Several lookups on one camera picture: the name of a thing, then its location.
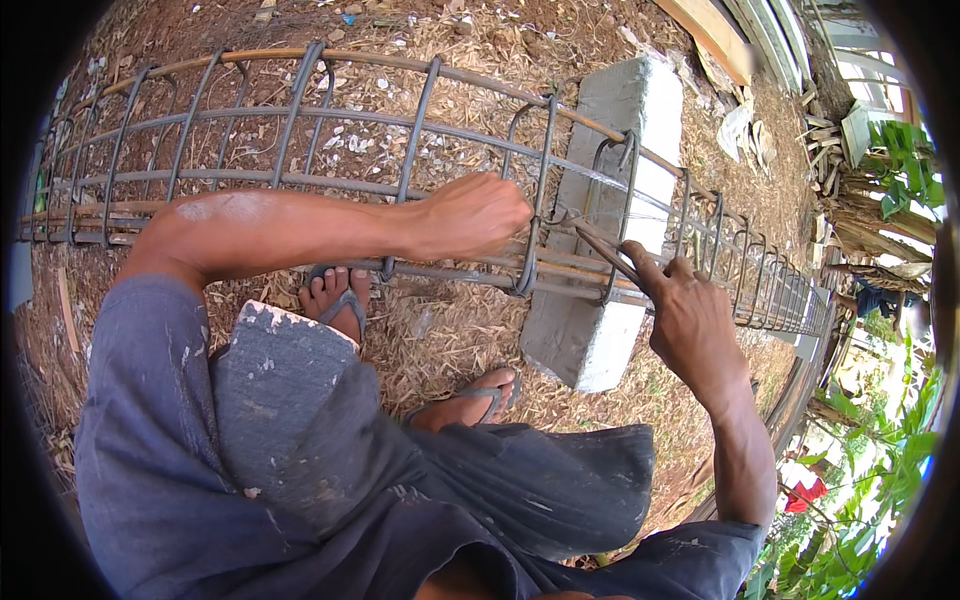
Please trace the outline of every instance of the dirt ground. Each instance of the dirt ground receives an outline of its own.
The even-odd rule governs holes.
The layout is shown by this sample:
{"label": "dirt ground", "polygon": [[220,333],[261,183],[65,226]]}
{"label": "dirt ground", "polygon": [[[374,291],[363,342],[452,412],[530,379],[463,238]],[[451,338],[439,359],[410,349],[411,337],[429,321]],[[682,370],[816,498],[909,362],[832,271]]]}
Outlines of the dirt ground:
{"label": "dirt ground", "polygon": [[[363,12],[351,25],[336,13],[346,0],[318,7],[317,2],[279,0],[276,13],[266,27],[253,24],[259,2],[227,0],[221,4],[128,0],[119,2],[101,22],[74,70],[65,106],[88,93],[95,77],[117,81],[135,74],[151,62],[167,64],[207,56],[216,48],[255,49],[302,47],[313,39],[330,39],[334,30],[344,36],[332,42],[336,48],[396,54],[418,60],[441,56],[445,64],[480,72],[521,89],[546,93],[564,80],[587,74],[617,60],[634,55],[633,46],[623,41],[617,26],[629,27],[641,42],[661,52],[674,49],[687,56],[696,85],[706,94],[713,90],[696,58],[689,35],[650,2],[591,0],[507,0],[482,4],[467,0],[463,12],[471,17],[468,31],[458,30],[449,7],[440,0],[394,0],[363,3]],[[88,62],[105,57],[106,67],[92,75]],[[249,106],[285,104],[289,100],[294,60],[259,63],[251,73]],[[232,103],[239,85],[235,69],[221,67],[206,92],[208,107]],[[185,111],[191,86],[201,71],[179,78],[182,92],[174,111]],[[337,65],[333,106],[378,109],[394,114],[412,114],[423,76],[386,67],[359,64]],[[305,103],[318,104],[323,95],[323,73],[315,73]],[[753,219],[752,228],[764,231],[771,242],[802,264],[805,255],[812,192],[804,175],[804,149],[795,140],[802,132],[801,110],[763,76],[755,77],[757,118],[764,120],[774,136],[778,157],[769,174],[746,162],[736,163],[720,151],[715,134],[721,118],[694,102],[689,90],[684,100],[682,164],[709,188],[725,191],[732,211]],[[563,101],[575,106],[576,86],[565,85]],[[170,98],[163,82],[148,82],[141,92],[144,104],[134,107],[134,119],[145,120],[163,114]],[[486,90],[468,88],[447,80],[437,83],[427,118],[468,127],[483,133],[505,135],[509,118],[521,106]],[[115,95],[105,102],[98,127],[116,127],[126,99]],[[527,119],[516,139],[534,148],[541,147],[543,120]],[[240,120],[236,138],[228,146],[227,168],[263,170],[269,168],[276,151],[280,129],[276,119]],[[313,165],[312,173],[354,177],[396,184],[402,161],[406,130],[383,126],[324,123],[320,144],[329,146],[324,158]],[[198,125],[188,138],[181,168],[212,165],[224,125]],[[312,130],[310,124],[295,129],[287,159],[291,170],[303,165]],[[568,124],[558,124],[553,152],[564,155],[569,139]],[[131,135],[121,152],[119,168],[144,168],[153,156],[155,140],[150,134]],[[157,167],[169,160],[179,133],[173,130],[156,147]],[[350,149],[355,140],[373,140],[368,152]],[[108,145],[94,148],[91,170],[103,172]],[[443,182],[469,170],[496,167],[495,157],[480,149],[442,136],[425,134],[424,154],[418,156],[411,187],[431,191]],[[531,197],[537,174],[536,163],[515,159],[514,177]],[[547,198],[553,197],[559,173],[552,173]],[[155,183],[144,192],[143,185],[117,184],[114,200],[160,199],[165,185]],[[203,191],[197,180],[182,180],[176,195]],[[103,190],[91,186],[81,202],[102,200]],[[360,194],[334,195],[359,202],[383,202]],[[69,432],[78,422],[84,402],[87,360],[92,326],[97,310],[112,279],[127,255],[128,248],[70,248],[64,244],[38,244],[34,248],[34,299],[17,309],[19,346],[41,380],[42,414],[51,423],[48,445],[64,470],[70,465]],[[74,353],[66,341],[57,272],[65,268],[73,318],[81,352]],[[264,300],[290,310],[300,310],[296,290],[303,272],[285,270],[244,280],[217,282],[206,290],[211,324],[211,349],[227,340],[240,306],[249,299]],[[679,523],[696,505],[696,497],[712,485],[694,478],[712,449],[706,412],[686,387],[669,372],[650,350],[648,323],[636,341],[634,356],[621,385],[603,394],[580,394],[526,366],[518,347],[519,332],[529,308],[528,300],[507,296],[499,290],[465,283],[395,277],[376,283],[373,289],[370,326],[363,345],[363,358],[377,368],[383,391],[383,408],[394,417],[425,401],[449,396],[474,376],[498,364],[522,369],[523,394],[509,420],[518,420],[549,432],[577,432],[647,422],[653,425],[658,455],[654,475],[653,503],[641,535]],[[738,339],[747,354],[754,378],[760,381],[757,404],[768,409],[780,393],[790,369],[793,349],[787,344],[750,329],[740,329]]]}

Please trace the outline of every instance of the pile of wood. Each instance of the pile of wood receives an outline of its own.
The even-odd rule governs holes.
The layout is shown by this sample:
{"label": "pile of wood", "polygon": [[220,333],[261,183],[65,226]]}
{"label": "pile of wood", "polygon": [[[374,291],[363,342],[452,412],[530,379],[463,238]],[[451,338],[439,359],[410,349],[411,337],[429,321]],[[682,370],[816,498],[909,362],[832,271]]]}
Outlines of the pile of wood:
{"label": "pile of wood", "polygon": [[806,108],[804,116],[806,132],[798,136],[806,146],[810,161],[810,186],[824,198],[836,199],[840,194],[841,173],[849,172],[844,156],[843,132],[840,125],[824,118],[823,109],[817,102],[817,86],[807,83],[807,90],[800,98]]}

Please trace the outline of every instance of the rebar cage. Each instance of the rebar cage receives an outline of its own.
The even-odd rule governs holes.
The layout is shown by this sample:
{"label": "rebar cage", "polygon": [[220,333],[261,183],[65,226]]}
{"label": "rebar cage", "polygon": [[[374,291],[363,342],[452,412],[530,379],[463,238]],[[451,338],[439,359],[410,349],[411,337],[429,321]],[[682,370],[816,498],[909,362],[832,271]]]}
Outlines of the rebar cage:
{"label": "rebar cage", "polygon": [[[255,63],[267,60],[299,60],[296,77],[289,85],[290,102],[285,106],[259,105],[248,97],[250,74]],[[426,76],[420,92],[416,114],[413,117],[386,114],[350,108],[333,108],[335,96],[335,69],[340,64],[358,63],[406,69]],[[218,67],[231,65],[239,75],[232,106],[201,108],[204,91]],[[305,106],[304,91],[311,76],[325,71],[326,88],[318,106]],[[192,100],[186,111],[173,113],[177,103],[179,82],[187,74],[202,72]],[[431,122],[425,119],[431,91],[439,78],[459,84],[486,88],[505,98],[525,103],[510,122],[506,138]],[[152,107],[160,116],[137,121],[138,98],[144,83],[153,82],[169,87],[170,101],[165,107]],[[105,125],[99,115],[100,107],[110,98],[126,97],[119,123]],[[546,126],[542,132],[542,148],[535,149],[517,143],[518,124],[534,111],[543,111]],[[563,118],[606,136],[597,149],[597,160],[590,167],[575,164],[551,154],[557,119]],[[244,119],[277,120],[278,142],[270,169],[227,168],[225,158],[235,125]],[[285,156],[291,133],[298,119],[311,121],[312,132],[302,169],[284,169]],[[280,133],[280,121],[283,121]],[[403,149],[402,168],[396,185],[360,179],[314,175],[318,170],[315,158],[324,122],[362,122],[394,126],[409,132]],[[224,123],[223,138],[213,168],[180,168],[191,128],[198,123]],[[143,153],[137,161],[127,157],[132,135],[152,132],[152,150]],[[18,215],[17,238],[29,242],[66,242],[68,244],[132,244],[138,232],[146,227],[150,216],[170,203],[180,192],[187,195],[187,181],[199,182],[209,190],[232,185],[259,184],[264,187],[291,187],[300,190],[333,189],[366,193],[385,197],[387,202],[400,204],[407,200],[421,200],[427,193],[410,187],[411,174],[417,156],[418,144],[424,132],[451,136],[466,142],[480,144],[497,153],[502,152],[500,175],[511,175],[513,156],[535,161],[537,178],[533,198],[534,216],[526,242],[511,242],[499,256],[477,257],[477,270],[414,264],[396,261],[393,257],[348,261],[348,266],[378,271],[382,277],[428,276],[447,280],[467,281],[500,287],[517,296],[528,296],[533,291],[564,294],[585,300],[606,303],[625,302],[653,308],[652,302],[620,276],[606,261],[588,256],[555,252],[542,244],[548,230],[558,228],[551,221],[553,206],[544,204],[548,172],[558,168],[590,179],[589,197],[601,186],[608,186],[624,194],[625,199],[648,203],[661,211],[663,219],[671,224],[665,248],[674,255],[687,255],[708,277],[725,287],[732,299],[732,317],[737,325],[768,330],[821,335],[828,317],[828,307],[813,293],[812,281],[794,267],[777,246],[767,243],[766,236],[751,228],[746,217],[731,214],[724,208],[723,195],[707,190],[692,178],[686,169],[677,167],[650,152],[636,142],[632,132],[615,132],[563,106],[555,95],[538,96],[511,87],[502,82],[444,66],[439,58],[430,62],[396,56],[349,52],[325,48],[321,42],[306,48],[275,48],[228,52],[220,50],[210,57],[187,60],[166,66],[150,65],[135,77],[109,86],[94,86],[92,94],[53,118],[38,141],[38,152],[33,172],[29,176],[27,194]],[[169,168],[163,166],[161,147],[169,147],[165,157]],[[629,184],[600,173],[599,157],[605,150],[622,147],[620,169],[630,168]],[[92,161],[93,154],[102,158]],[[664,204],[634,190],[634,174],[641,160],[649,160],[682,182],[682,201],[679,208]],[[93,194],[86,194],[92,189]],[[621,215],[619,231],[622,236],[629,214]],[[655,255],[660,264],[673,256]]]}

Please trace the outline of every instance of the man's right hand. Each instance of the man's right hand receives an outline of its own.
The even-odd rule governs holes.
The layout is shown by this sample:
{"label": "man's right hand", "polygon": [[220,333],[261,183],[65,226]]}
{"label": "man's right hand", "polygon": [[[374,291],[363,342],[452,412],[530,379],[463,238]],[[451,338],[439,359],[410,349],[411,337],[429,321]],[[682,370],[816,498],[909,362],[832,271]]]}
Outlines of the man's right hand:
{"label": "man's right hand", "polygon": [[736,398],[752,399],[747,358],[736,344],[727,292],[694,272],[685,258],[663,271],[634,241],[623,251],[636,266],[657,311],[650,348],[689,386],[714,418]]}
{"label": "man's right hand", "polygon": [[674,258],[661,271],[637,242],[625,242],[623,251],[657,310],[650,347],[710,415],[720,520],[765,530],[777,502],[777,470],[767,428],[756,414],[747,358],[733,335],[730,297],[685,258]]}
{"label": "man's right hand", "polygon": [[409,211],[412,236],[402,255],[422,261],[497,254],[533,216],[516,184],[494,173],[471,173],[397,208]]}

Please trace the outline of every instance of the man's arm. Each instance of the man's arm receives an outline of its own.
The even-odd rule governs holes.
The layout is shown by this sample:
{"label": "man's arm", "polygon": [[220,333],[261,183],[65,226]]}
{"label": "man's arm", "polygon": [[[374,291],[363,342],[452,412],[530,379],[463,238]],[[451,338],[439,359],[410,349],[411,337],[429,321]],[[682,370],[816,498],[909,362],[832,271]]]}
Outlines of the man's arm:
{"label": "man's arm", "polygon": [[675,258],[662,272],[637,242],[623,251],[657,311],[650,347],[689,386],[713,424],[717,513],[766,529],[777,501],[767,429],[756,413],[747,359],[734,337],[727,292]]}
{"label": "man's arm", "polygon": [[472,258],[497,252],[532,209],[511,181],[475,173],[428,199],[360,204],[285,190],[230,189],[185,198],[144,229],[117,282],[176,276],[197,294],[219,279],[349,258]]}

